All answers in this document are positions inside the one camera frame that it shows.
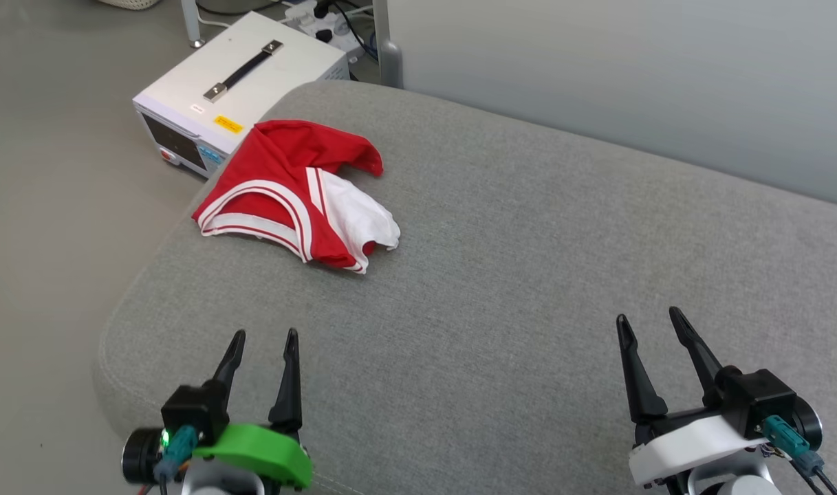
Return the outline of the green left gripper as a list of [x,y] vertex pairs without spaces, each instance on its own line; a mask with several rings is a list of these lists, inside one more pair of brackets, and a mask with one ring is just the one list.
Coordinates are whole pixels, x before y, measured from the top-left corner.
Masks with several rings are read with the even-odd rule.
[[[246,330],[237,330],[212,380],[232,388],[246,343]],[[298,491],[312,484],[312,460],[302,445],[287,435],[298,435],[303,425],[298,330],[289,329],[283,349],[284,370],[276,401],[268,411],[270,429],[251,423],[230,423],[213,445],[193,451],[198,459],[211,458],[236,469],[270,479]]]

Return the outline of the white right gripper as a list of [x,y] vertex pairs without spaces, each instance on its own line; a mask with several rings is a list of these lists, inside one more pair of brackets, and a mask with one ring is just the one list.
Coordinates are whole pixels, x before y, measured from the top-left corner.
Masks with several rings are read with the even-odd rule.
[[[680,344],[691,355],[702,386],[702,404],[719,408],[722,398],[716,378],[722,364],[679,307],[669,307],[668,312]],[[770,473],[760,453],[764,437],[745,439],[721,415],[702,415],[698,410],[670,432],[654,429],[666,420],[668,407],[652,386],[625,314],[617,316],[616,329],[629,414],[635,424],[635,445],[629,453],[635,485],[697,488],[719,479],[717,488],[768,488]]]

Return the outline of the red and white garment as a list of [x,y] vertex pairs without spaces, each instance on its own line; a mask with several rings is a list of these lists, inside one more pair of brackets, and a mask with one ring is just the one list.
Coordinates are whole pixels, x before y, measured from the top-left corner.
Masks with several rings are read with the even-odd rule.
[[400,228],[389,210],[340,177],[343,166],[384,172],[377,148],[360,135],[308,121],[258,123],[192,219],[205,237],[254,236],[303,263],[364,274],[375,248],[398,247]]

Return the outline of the grey fabric sofa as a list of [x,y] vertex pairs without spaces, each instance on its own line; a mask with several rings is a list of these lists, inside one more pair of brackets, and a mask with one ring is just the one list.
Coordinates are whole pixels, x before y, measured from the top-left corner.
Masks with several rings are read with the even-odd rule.
[[365,275],[277,245],[170,231],[114,311],[94,388],[122,437],[212,375],[238,329],[234,421],[263,422],[298,329],[311,493],[657,495],[633,483],[616,317],[672,411],[701,404],[679,307],[721,363],[817,411],[837,485],[837,205],[364,82],[268,119],[361,135],[344,177],[399,223]]

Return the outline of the white power supply box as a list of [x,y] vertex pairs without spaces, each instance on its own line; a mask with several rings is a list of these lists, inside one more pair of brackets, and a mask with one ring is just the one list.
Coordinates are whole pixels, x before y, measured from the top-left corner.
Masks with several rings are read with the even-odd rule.
[[293,89],[347,80],[346,53],[250,13],[135,95],[164,161],[210,179],[251,128]]

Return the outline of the thick grey metal leg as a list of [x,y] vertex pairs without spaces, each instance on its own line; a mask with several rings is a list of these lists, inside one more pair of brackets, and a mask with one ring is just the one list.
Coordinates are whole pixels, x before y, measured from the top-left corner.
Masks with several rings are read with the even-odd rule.
[[403,89],[402,53],[392,37],[388,0],[372,0],[380,84]]

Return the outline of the white power strip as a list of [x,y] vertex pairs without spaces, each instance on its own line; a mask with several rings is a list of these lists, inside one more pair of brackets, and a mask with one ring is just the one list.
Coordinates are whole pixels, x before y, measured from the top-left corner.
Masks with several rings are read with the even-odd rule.
[[302,0],[287,8],[283,24],[304,32],[308,36],[339,48],[347,54],[349,63],[355,63],[366,54],[365,42],[352,30],[350,20],[333,3],[318,0]]

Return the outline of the thin grey metal leg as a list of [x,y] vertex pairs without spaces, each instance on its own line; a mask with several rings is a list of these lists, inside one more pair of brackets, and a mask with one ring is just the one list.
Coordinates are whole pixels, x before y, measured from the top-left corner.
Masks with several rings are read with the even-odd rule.
[[201,33],[201,22],[196,0],[179,0],[180,8],[184,16],[186,37],[192,48],[200,48],[204,43]]

